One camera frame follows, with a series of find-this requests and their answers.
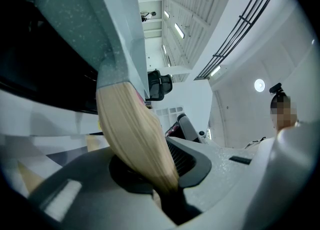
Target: black office chair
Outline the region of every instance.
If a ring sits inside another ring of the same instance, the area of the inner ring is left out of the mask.
[[[148,73],[148,84],[150,98],[146,99],[146,101],[163,100],[165,94],[171,92],[173,88],[170,75],[161,76],[158,70]]]

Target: round wall light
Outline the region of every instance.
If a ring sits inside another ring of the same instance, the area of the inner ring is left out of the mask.
[[[262,79],[257,79],[254,82],[254,88],[258,91],[258,92],[263,92],[265,90],[266,84]]]

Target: speckled gray plastic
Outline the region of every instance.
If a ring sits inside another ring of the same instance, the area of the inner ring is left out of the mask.
[[[99,74],[98,88],[129,81],[142,98],[149,95],[138,0],[35,0],[35,4],[93,68],[99,70],[104,61],[105,77]]]
[[[41,208],[66,179],[71,179],[82,188],[61,223],[62,230],[174,228],[151,195],[129,193],[113,181],[109,171],[113,156],[110,147],[83,154],[42,182],[29,201]]]
[[[234,155],[241,156],[240,150],[213,149],[218,152],[214,156],[207,145],[194,146],[213,160],[213,174],[193,191],[188,189],[184,193],[190,204],[196,203],[201,208],[215,205],[175,229],[266,229],[284,213],[313,173],[320,151],[319,129],[320,122],[301,124],[282,130],[275,139],[262,141],[250,165],[245,166],[242,173],[239,170],[239,176],[236,176],[235,168],[241,164],[233,162],[234,167],[231,167],[226,164],[228,156],[225,155],[235,152]],[[181,143],[188,147],[194,144],[190,141]]]
[[[200,185],[183,190],[189,204],[205,212],[221,200],[239,181],[248,165],[229,160],[231,156],[252,159],[254,153],[248,150],[222,148],[216,145],[190,142],[179,138],[167,138],[194,149],[206,155],[212,163],[212,168]]]

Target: ventilation grille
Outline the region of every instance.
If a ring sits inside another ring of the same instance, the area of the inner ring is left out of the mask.
[[[179,177],[181,177],[196,165],[196,160],[193,156],[176,147],[169,141],[167,141],[167,144],[172,155],[176,170],[178,171]]]

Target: ceiling light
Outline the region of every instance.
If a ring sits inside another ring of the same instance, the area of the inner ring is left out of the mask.
[[[212,140],[212,136],[211,136],[211,130],[210,130],[210,128],[208,128],[208,129],[207,129],[207,131],[206,131],[206,136],[207,136],[209,139],[211,139],[211,140]]]
[[[257,79],[254,82],[254,88],[258,91],[258,92],[263,92],[265,90],[266,84],[262,79]]]
[[[214,74],[216,74],[219,69],[221,69],[220,66],[218,66],[217,68],[215,68],[214,71],[211,73],[211,76],[213,76]]]
[[[166,11],[164,11],[164,13],[168,18],[170,18],[170,15]]]
[[[184,37],[185,37],[185,36],[184,36],[185,34],[184,34],[184,33],[182,32],[182,30],[179,28],[178,24],[175,23],[174,27],[175,27],[176,30],[179,32],[180,36],[181,36],[182,38],[184,38]]]

